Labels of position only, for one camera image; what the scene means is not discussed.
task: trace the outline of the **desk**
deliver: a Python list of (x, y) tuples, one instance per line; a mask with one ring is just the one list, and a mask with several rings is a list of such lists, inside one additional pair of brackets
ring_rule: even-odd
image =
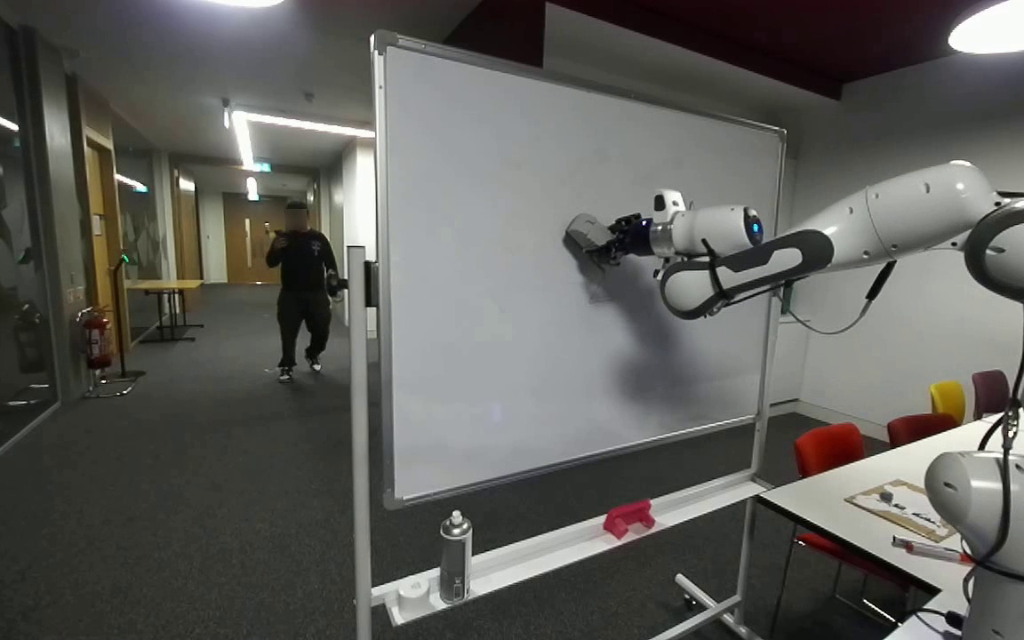
[[(987, 424), (993, 424), (993, 415), (977, 421), (977, 424), (963, 424), (963, 427), (946, 429), (946, 435), (928, 437), (928, 440), (892, 448), (886, 454), (860, 459), (854, 465), (837, 465), (837, 471), (775, 488), (775, 492), (762, 494), (762, 500), (805, 523), (805, 525), (813, 525), (813, 531), (823, 531), (828, 537), (835, 537), (856, 551), (866, 551), (869, 559), (881, 559), (886, 564), (892, 564), (892, 570), (898, 570), (920, 582), (932, 582), (937, 590), (937, 596), (928, 601), (928, 607), (965, 612), (965, 601), (963, 601), (965, 564), (935, 561), (935, 559), (920, 559), (920, 554), (905, 554), (904, 549), (892, 549), (892, 535), (896, 537), (910, 537), (910, 535), (869, 517), (869, 511), (846, 506), (846, 497), (864, 492), (864, 488), (877, 488), (886, 480), (910, 480), (910, 485), (923, 488), (923, 472), (928, 472), (932, 459), (941, 452), (975, 452), (980, 435), (987, 429)], [(1015, 437), (1012, 452), (1024, 454), (1024, 421), (1021, 421), (1021, 437)], [(892, 638), (910, 640), (920, 632), (928, 632), (928, 626), (910, 619)]]
[(192, 341), (183, 337), (189, 313), (183, 295), (199, 292), (202, 281), (124, 281), (124, 292), (144, 292), (157, 299), (157, 337), (158, 341)]

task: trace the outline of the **paper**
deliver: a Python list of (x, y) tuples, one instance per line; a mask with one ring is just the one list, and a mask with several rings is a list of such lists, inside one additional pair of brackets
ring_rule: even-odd
[(850, 494), (846, 500), (935, 545), (951, 535), (951, 525), (932, 507), (928, 494), (905, 480), (886, 480), (869, 492)]

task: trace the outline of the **whiteboard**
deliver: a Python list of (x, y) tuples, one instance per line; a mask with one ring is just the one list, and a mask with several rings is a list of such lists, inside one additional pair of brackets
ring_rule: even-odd
[(384, 500), (410, 506), (749, 424), (768, 299), (674, 320), (654, 261), (584, 273), (577, 215), (650, 215), (656, 188), (775, 229), (777, 127), (560, 87), (374, 38)]

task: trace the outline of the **person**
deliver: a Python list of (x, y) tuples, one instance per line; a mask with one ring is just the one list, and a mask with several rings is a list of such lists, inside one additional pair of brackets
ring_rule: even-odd
[(306, 229), (306, 207), (286, 202), (285, 207), (290, 229), (277, 231), (267, 249), (267, 267), (282, 269), (282, 292), (277, 292), (277, 331), (282, 331), (282, 360), (277, 360), (277, 380), (290, 380), (293, 370), (293, 341), (297, 326), (306, 322), (308, 344), (306, 363), (311, 372), (321, 372), (321, 354), (325, 351), (330, 337), (330, 295), (344, 289), (337, 277), (333, 249), (325, 234)]

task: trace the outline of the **chair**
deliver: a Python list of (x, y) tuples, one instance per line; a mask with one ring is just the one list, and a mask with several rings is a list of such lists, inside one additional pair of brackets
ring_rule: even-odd
[(791, 440), (801, 478), (813, 478), (864, 459), (864, 437), (854, 424), (811, 427)]
[[(854, 424), (811, 427), (791, 440), (801, 478), (813, 478), (846, 462), (864, 459), (864, 437)], [(830, 554), (846, 564), (860, 564), (860, 554), (837, 549), (821, 535), (797, 535), (797, 545)]]
[[(802, 429), (797, 440), (791, 440), (791, 454), (797, 454), (797, 471), (801, 478), (813, 478), (813, 472), (823, 472), (823, 471), (837, 471), (846, 462), (856, 462), (864, 459), (864, 435), (854, 427), (854, 424), (823, 424), (823, 427), (811, 427)], [(821, 537), (821, 535), (797, 535), (791, 537), (801, 549), (811, 549), (817, 554), (828, 554), (835, 559), (835, 580), (830, 580), (830, 596), (837, 596), (837, 570), (850, 564), (850, 570), (860, 570), (866, 575), (866, 570), (877, 570), (877, 561), (864, 559), (860, 551), (850, 551), (841, 545), (835, 545), (830, 537)], [(777, 587), (777, 596), (784, 596), (784, 582), (790, 582), (790, 559), (791, 559), (791, 540), (790, 540), (790, 551), (784, 551), (784, 564), (782, 564), (782, 587)]]
[(975, 388), (975, 421), (980, 421), (984, 411), (1006, 411), (1010, 380), (1001, 370), (977, 370), (970, 377), (970, 388)]
[(951, 424), (965, 415), (965, 394), (960, 380), (935, 380), (932, 384), (932, 411), (946, 411)]
[(920, 440), (948, 427), (955, 427), (948, 411), (914, 411), (914, 415), (896, 415), (886, 429), (887, 429), (887, 444), (898, 448), (905, 440)]

